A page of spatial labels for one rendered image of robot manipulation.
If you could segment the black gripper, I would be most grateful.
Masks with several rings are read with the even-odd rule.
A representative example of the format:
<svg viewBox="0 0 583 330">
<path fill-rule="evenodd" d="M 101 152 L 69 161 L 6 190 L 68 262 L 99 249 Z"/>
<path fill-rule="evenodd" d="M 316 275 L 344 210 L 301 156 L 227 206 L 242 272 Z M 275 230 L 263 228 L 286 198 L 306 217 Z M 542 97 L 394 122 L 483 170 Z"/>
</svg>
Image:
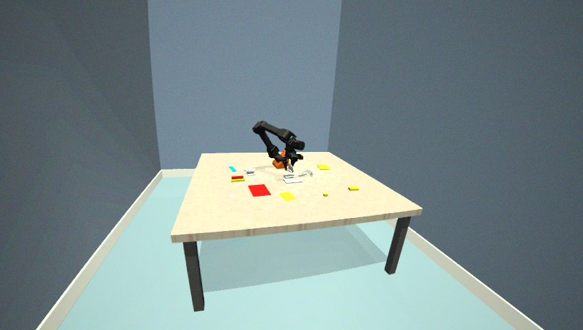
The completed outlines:
<svg viewBox="0 0 583 330">
<path fill-rule="evenodd" d="M 289 158 L 287 158 L 287 157 L 289 157 L 289 156 L 288 156 L 288 153 L 289 153 L 289 152 L 291 152 L 291 153 L 294 153 L 294 151 L 295 151 L 295 149 L 294 149 L 294 148 L 286 148 L 286 147 L 285 147 L 285 157 L 283 157 L 283 156 L 281 156 L 281 155 L 277 155 L 277 156 L 275 157 L 275 160 L 276 160 L 277 162 L 283 162 L 283 164 L 284 164 L 284 167 L 285 167 L 285 170 L 287 170 L 287 163 L 288 163 L 288 161 L 287 161 L 287 160 L 289 159 Z M 301 159 L 300 159 L 300 160 L 303 160 L 303 156 L 302 156 L 302 155 L 301 155 Z M 291 161 L 291 165 L 292 165 L 293 167 L 294 167 L 294 164 L 295 164 L 295 163 L 296 163 L 296 161 Z"/>
</svg>

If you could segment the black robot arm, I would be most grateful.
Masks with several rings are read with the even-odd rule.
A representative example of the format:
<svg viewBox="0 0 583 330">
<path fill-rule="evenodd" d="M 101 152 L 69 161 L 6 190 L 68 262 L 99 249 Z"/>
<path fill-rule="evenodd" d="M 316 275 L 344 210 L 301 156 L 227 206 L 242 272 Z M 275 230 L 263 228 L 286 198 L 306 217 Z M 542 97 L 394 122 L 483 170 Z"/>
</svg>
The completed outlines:
<svg viewBox="0 0 583 330">
<path fill-rule="evenodd" d="M 255 132 L 256 134 L 259 134 L 262 141 L 265 143 L 266 147 L 267 147 L 267 152 L 270 158 L 274 158 L 277 155 L 280 155 L 279 149 L 277 146 L 273 145 L 270 141 L 270 139 L 268 138 L 267 134 L 265 131 L 268 131 L 276 136 L 278 136 L 278 138 L 286 143 L 286 148 L 289 149 L 298 149 L 300 151 L 302 151 L 305 147 L 305 143 L 300 141 L 300 140 L 296 140 L 296 136 L 294 133 L 292 133 L 290 130 L 287 129 L 279 129 L 271 124 L 266 123 L 266 121 L 261 120 L 260 122 L 258 121 L 253 127 L 252 127 L 253 132 Z M 291 136 L 293 136 L 292 138 L 290 138 Z M 301 154 L 296 154 L 296 151 L 294 151 L 294 153 L 289 152 L 288 153 L 288 158 L 291 161 L 298 161 L 301 159 Z"/>
</svg>

